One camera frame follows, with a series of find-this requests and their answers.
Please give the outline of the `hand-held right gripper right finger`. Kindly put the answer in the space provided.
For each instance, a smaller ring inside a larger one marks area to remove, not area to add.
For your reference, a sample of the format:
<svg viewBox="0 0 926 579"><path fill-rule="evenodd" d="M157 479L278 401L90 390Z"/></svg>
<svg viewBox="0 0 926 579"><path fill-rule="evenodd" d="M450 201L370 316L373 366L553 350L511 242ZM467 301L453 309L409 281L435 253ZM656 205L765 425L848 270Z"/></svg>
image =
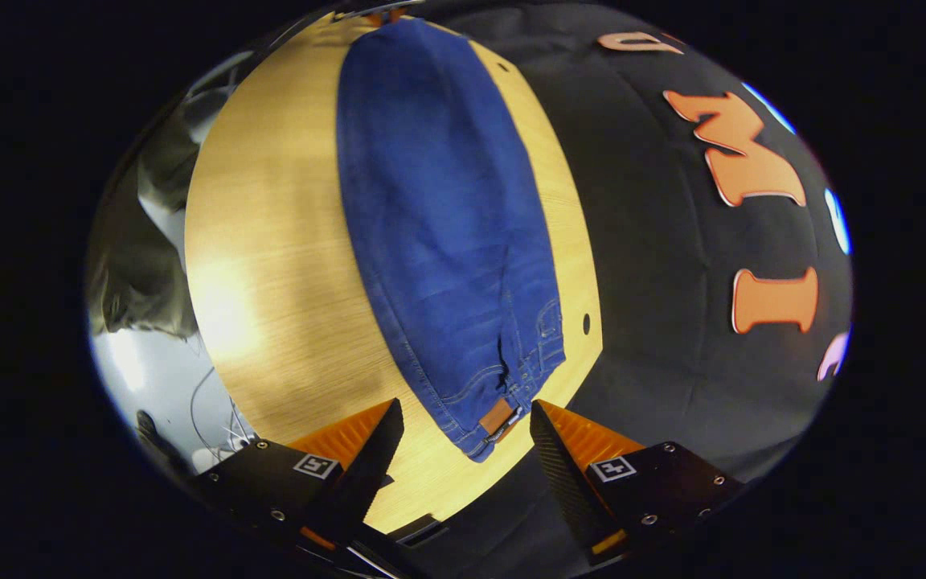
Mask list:
<svg viewBox="0 0 926 579"><path fill-rule="evenodd" d="M548 486L592 567L690 535L744 489L677 442L642 445L546 400L530 418Z"/></svg>

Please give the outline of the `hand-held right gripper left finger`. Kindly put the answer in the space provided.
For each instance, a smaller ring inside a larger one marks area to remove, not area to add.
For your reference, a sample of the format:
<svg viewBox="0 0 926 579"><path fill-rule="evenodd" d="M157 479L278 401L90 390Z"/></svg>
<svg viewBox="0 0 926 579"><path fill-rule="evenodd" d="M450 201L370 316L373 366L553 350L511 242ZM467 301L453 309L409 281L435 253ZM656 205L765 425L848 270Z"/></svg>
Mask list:
<svg viewBox="0 0 926 579"><path fill-rule="evenodd" d="M392 398L290 444L257 439L192 479L222 515L278 542L345 551L404 435Z"/></svg>

